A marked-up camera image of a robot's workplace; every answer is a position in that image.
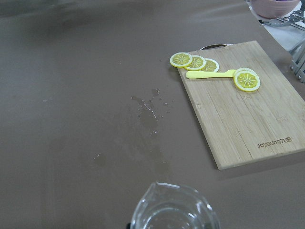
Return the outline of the pink bowl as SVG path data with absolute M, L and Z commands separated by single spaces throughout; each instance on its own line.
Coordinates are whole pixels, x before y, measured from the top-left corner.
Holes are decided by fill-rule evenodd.
M 299 0 L 250 0 L 253 11 L 268 19 L 282 17 L 291 12 L 298 4 Z

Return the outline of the clear glass measuring cup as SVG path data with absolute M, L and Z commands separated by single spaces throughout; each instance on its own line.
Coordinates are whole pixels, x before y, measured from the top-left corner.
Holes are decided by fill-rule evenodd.
M 207 199 L 182 185 L 152 183 L 133 213 L 131 229 L 219 229 L 220 221 Z

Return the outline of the lemon slice under knife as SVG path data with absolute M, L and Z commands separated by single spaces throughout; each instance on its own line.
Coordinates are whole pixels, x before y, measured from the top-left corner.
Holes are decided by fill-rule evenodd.
M 254 70 L 246 67 L 238 68 L 234 73 L 237 74 L 239 72 L 244 72 L 244 71 L 251 72 L 252 74 L 256 73 Z

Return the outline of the bamboo cutting board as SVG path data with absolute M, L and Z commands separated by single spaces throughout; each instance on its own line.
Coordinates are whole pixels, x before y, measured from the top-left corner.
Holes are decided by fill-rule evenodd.
M 305 149 L 305 102 L 256 41 L 194 51 L 218 61 L 220 71 L 248 67 L 261 80 L 254 92 L 230 78 L 179 74 L 220 170 Z

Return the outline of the lemon slice far end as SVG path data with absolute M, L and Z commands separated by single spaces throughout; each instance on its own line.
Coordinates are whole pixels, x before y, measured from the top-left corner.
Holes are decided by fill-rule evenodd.
M 187 52 L 178 52 L 170 57 L 170 64 L 176 68 L 184 68 L 191 64 L 193 57 Z

